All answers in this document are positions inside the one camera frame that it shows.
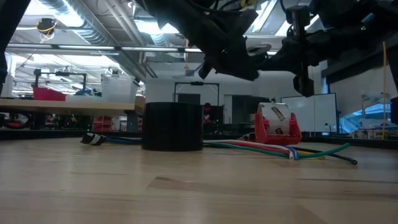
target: whiteboard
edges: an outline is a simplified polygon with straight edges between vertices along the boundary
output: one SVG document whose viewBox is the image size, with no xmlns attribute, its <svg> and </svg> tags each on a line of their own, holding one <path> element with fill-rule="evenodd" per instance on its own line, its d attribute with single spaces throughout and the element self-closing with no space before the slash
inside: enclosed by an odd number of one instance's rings
<svg viewBox="0 0 398 224">
<path fill-rule="evenodd" d="M 336 94 L 281 98 L 296 114 L 301 131 L 337 132 Z"/>
</svg>

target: black cylinder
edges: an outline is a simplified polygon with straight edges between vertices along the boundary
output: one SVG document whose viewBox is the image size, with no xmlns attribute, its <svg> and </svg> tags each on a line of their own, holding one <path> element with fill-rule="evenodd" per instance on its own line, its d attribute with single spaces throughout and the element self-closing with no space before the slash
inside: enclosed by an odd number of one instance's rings
<svg viewBox="0 0 398 224">
<path fill-rule="evenodd" d="M 146 150 L 202 150 L 202 105 L 166 102 L 147 103 L 142 133 L 142 148 Z"/>
</svg>

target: green cable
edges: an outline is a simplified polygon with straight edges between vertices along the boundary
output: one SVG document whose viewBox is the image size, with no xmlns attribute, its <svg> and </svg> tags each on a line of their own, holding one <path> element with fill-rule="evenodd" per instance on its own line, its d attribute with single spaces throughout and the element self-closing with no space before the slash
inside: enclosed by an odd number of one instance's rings
<svg viewBox="0 0 398 224">
<path fill-rule="evenodd" d="M 204 142 L 204 145 L 209 145 L 209 146 L 221 146 L 221 147 L 229 147 L 229 148 L 235 148 L 235 149 L 242 149 L 242 150 L 247 150 L 247 151 L 252 151 L 252 152 L 260 152 L 263 154 L 268 154 L 272 156 L 279 156 L 279 157 L 284 157 L 284 158 L 289 158 L 289 155 L 279 153 L 279 152 L 270 152 L 270 151 L 265 151 L 262 149 L 255 149 L 252 147 L 244 147 L 244 146 L 235 146 L 232 144 L 223 144 L 223 143 L 215 143 L 215 142 Z"/>
<path fill-rule="evenodd" d="M 252 151 L 252 152 L 260 152 L 263 154 L 268 154 L 272 156 L 279 156 L 279 157 L 284 157 L 284 158 L 289 158 L 289 155 L 279 153 L 279 152 L 270 152 L 270 151 L 265 151 L 262 149 L 256 149 L 256 148 L 251 148 L 251 147 L 244 147 L 244 146 L 235 146 L 232 144 L 223 144 L 223 143 L 215 143 L 215 142 L 204 142 L 204 145 L 209 145 L 209 146 L 219 146 L 219 147 L 229 147 L 229 148 L 235 148 L 235 149 L 242 149 L 242 150 L 247 150 L 247 151 Z M 329 156 L 331 154 L 334 154 L 336 152 L 340 152 L 341 150 L 344 150 L 351 145 L 346 143 L 340 147 L 337 147 L 336 149 L 331 149 L 325 152 L 318 152 L 318 153 L 313 153 L 310 155 L 300 155 L 301 159 L 308 159 L 308 158 L 315 158 L 315 157 L 321 157 L 321 156 Z"/>
<path fill-rule="evenodd" d="M 306 158 L 315 158 L 315 157 L 320 157 L 320 156 L 329 156 L 330 154 L 340 152 L 341 150 L 346 149 L 350 146 L 351 146 L 350 144 L 346 143 L 340 147 L 337 147 L 336 149 L 331 149 L 331 150 L 328 150 L 325 152 L 318 152 L 318 153 L 314 153 L 314 154 L 310 154 L 310 155 L 300 155 L 300 158 L 306 159 Z"/>
</svg>

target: red tape dispenser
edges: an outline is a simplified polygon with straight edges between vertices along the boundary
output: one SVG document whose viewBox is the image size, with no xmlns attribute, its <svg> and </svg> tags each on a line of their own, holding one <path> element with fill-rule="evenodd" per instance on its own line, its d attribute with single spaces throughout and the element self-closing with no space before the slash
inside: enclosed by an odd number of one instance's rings
<svg viewBox="0 0 398 224">
<path fill-rule="evenodd" d="M 296 115 L 282 103 L 260 103 L 256 112 L 254 142 L 286 146 L 301 141 Z"/>
</svg>

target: wooden table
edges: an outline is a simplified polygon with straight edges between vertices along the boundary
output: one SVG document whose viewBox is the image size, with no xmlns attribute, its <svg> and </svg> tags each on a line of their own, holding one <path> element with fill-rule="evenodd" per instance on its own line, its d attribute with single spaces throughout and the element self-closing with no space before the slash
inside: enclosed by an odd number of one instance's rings
<svg viewBox="0 0 398 224">
<path fill-rule="evenodd" d="M 136 110 L 135 104 L 129 103 L 72 103 L 64 101 L 7 99 L 0 99 L 1 108 L 33 113 L 90 116 L 125 116 L 127 111 Z"/>
<path fill-rule="evenodd" d="M 398 152 L 288 159 L 144 151 L 80 139 L 0 142 L 0 223 L 396 224 Z M 333 145 L 303 143 L 327 150 Z"/>
</svg>

